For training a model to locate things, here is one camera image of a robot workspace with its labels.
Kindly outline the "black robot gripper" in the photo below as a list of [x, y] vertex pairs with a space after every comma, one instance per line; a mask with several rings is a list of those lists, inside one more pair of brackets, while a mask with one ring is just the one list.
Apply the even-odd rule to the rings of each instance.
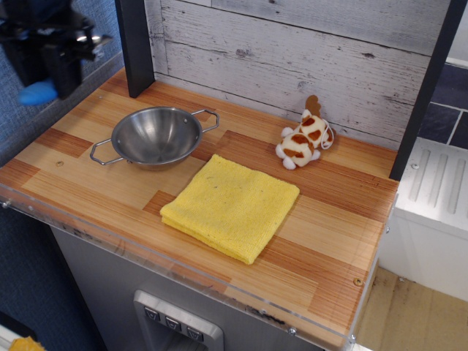
[[95, 34], [71, 1], [1, 2], [1, 45], [25, 87], [49, 80], [54, 88], [77, 88], [81, 62], [96, 60], [112, 39]]

